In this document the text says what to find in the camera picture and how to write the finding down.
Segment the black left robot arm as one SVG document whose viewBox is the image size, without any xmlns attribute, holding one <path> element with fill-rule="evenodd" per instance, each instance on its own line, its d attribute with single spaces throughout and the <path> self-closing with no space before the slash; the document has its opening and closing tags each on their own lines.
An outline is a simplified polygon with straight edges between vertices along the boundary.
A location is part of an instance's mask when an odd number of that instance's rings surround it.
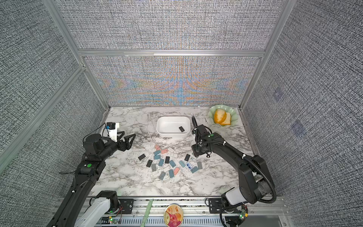
<svg viewBox="0 0 363 227">
<path fill-rule="evenodd" d="M 101 134 L 90 134 L 86 137 L 83 141 L 85 153 L 80 164 L 72 173 L 74 180 L 71 188 L 47 225 L 48 227 L 75 226 L 86 198 L 106 167 L 105 161 L 116 151 L 126 151 L 132 147 L 136 134 L 124 138 L 122 136 L 125 132 L 121 131 L 120 134 L 121 136 L 116 137 L 116 141 Z"/>
</svg>

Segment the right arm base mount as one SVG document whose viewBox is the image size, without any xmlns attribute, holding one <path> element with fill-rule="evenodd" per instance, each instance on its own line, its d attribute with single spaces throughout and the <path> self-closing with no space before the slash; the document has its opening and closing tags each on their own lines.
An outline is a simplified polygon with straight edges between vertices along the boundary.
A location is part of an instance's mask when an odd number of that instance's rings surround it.
<svg viewBox="0 0 363 227">
<path fill-rule="evenodd" d="M 204 200 L 205 205 L 209 208 L 209 212 L 211 214 L 219 214 L 220 211 L 223 208 L 229 207 L 231 206 L 231 204 L 229 204 L 229 202 L 225 199 L 222 198 L 206 198 Z M 241 213 L 241 212 L 245 212 L 247 211 L 247 206 L 246 205 L 241 205 L 235 208 L 230 208 L 230 209 L 226 209 L 225 211 L 223 211 L 223 213 Z"/>
</svg>

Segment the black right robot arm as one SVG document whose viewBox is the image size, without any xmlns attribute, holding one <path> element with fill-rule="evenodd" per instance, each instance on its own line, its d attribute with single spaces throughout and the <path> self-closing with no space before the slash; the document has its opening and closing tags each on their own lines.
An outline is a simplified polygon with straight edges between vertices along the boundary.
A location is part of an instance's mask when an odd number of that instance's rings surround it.
<svg viewBox="0 0 363 227">
<path fill-rule="evenodd" d="M 195 144 L 192 145 L 194 154 L 198 157 L 211 153 L 219 155 L 229 163 L 238 173 L 238 187 L 222 194 L 224 207 L 246 203 L 262 202 L 272 204 L 277 200 L 277 192 L 267 164 L 258 155 L 249 156 L 239 151 L 219 134 L 195 134 Z"/>
</svg>

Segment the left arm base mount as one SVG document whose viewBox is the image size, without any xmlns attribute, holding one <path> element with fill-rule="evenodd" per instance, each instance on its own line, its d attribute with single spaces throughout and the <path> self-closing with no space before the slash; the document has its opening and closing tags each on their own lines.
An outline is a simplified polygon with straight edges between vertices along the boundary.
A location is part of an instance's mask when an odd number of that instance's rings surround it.
<svg viewBox="0 0 363 227">
<path fill-rule="evenodd" d="M 131 198 L 119 198 L 120 212 L 118 214 L 132 214 L 134 207 L 134 199 Z"/>
</svg>

